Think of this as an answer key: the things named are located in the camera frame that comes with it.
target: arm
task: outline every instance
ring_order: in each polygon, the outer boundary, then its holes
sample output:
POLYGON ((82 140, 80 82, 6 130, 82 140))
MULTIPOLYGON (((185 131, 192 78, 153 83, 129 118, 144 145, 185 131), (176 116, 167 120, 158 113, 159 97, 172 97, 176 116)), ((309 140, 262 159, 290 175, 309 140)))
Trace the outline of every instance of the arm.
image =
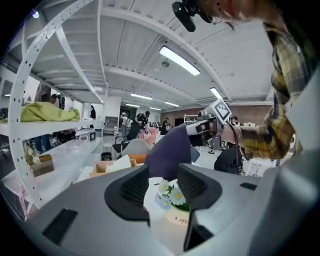
MULTIPOLYGON (((295 131, 286 117, 285 104, 289 100, 292 104, 298 99, 309 79, 306 77, 305 67, 302 67, 305 63, 296 49, 293 49, 292 44, 286 47, 289 52, 282 55, 280 52, 276 56, 282 68, 279 67, 277 61, 274 61, 274 72, 271 79, 274 88, 274 103, 264 119, 264 125, 256 128, 234 127, 242 153, 247 159, 282 159, 290 148, 290 141, 295 131)), ((233 134, 230 130, 230 127, 226 126, 221 139, 234 143, 235 138, 233 135, 230 136, 233 134)))

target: brick wall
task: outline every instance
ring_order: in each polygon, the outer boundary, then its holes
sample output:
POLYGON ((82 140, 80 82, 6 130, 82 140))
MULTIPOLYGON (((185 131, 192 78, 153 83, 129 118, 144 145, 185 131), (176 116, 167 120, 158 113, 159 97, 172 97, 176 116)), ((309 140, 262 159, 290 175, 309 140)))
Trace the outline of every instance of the brick wall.
MULTIPOLYGON (((256 125, 263 125, 264 118, 270 110, 270 105, 259 106, 229 106, 232 115, 237 116, 241 123, 251 122, 256 125)), ((163 122, 165 118, 169 118, 169 123, 174 125, 176 118, 184 118, 186 115, 197 115, 199 111, 204 108, 193 108, 180 111, 172 111, 161 113, 160 121, 163 122)))

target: white table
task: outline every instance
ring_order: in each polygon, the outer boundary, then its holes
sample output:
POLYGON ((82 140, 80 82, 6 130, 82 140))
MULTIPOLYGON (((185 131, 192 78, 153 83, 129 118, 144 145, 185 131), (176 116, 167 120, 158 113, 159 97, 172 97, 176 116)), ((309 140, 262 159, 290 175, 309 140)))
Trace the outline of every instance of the white table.
MULTIPOLYGON (((102 138, 99 137, 90 142, 71 140, 44 153, 51 155, 54 166, 54 171, 35 178, 37 189, 45 202, 50 201, 78 180, 81 175, 79 170, 101 141, 102 138)), ((19 195, 16 170, 5 176, 2 182, 12 193, 19 195)), ((27 202, 32 203, 28 194, 24 193, 23 197, 27 202)))

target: black bag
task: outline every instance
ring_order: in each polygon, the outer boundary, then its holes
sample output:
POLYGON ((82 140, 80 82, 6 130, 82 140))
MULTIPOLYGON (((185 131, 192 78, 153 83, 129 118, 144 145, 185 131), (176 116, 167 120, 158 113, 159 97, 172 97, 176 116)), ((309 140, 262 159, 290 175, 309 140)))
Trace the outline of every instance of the black bag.
POLYGON ((214 163, 214 170, 230 174, 239 174, 242 168, 242 155, 240 149, 237 149, 236 147, 222 151, 214 163), (236 162, 236 150, 238 150, 238 169, 236 162))

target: flower pot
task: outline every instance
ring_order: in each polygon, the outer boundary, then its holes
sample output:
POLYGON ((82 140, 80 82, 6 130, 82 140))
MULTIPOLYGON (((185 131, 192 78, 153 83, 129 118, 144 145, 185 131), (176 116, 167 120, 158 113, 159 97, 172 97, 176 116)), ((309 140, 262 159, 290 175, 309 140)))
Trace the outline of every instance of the flower pot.
POLYGON ((188 225, 190 213, 185 210, 180 210, 174 206, 170 210, 167 210, 164 217, 171 223, 177 225, 188 225))

